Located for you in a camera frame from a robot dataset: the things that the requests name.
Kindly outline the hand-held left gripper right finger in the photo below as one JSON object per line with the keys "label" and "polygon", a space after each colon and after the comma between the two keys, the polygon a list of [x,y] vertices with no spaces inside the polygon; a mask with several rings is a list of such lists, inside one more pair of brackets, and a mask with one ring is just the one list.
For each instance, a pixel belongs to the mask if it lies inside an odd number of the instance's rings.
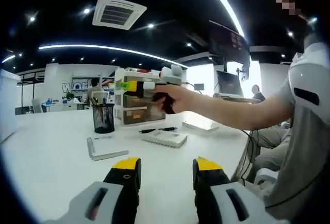
{"label": "hand-held left gripper right finger", "polygon": [[288,223],[277,220],[261,199],[238,182],[230,182],[214,161],[193,160],[193,189],[199,223]]}

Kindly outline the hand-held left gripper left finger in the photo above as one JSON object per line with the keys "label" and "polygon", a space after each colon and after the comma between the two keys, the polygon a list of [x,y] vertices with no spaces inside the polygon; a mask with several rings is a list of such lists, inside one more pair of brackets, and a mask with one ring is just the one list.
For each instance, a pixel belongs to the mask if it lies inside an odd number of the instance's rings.
{"label": "hand-held left gripper left finger", "polygon": [[141,159],[119,161],[104,181],[95,181],[75,196],[63,216],[45,223],[134,223],[140,187]]}

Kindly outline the person's right hand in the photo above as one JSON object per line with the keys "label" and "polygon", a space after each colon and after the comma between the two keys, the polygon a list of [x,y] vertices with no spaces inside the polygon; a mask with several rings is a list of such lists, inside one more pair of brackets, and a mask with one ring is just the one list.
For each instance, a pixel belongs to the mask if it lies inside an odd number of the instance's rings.
{"label": "person's right hand", "polygon": [[192,101],[193,98],[197,95],[200,97],[201,95],[195,92],[192,92],[184,87],[179,85],[157,85],[154,90],[152,90],[153,94],[161,93],[162,95],[167,95],[171,97],[172,100],[172,110],[173,113],[181,113],[184,111],[192,110]]}

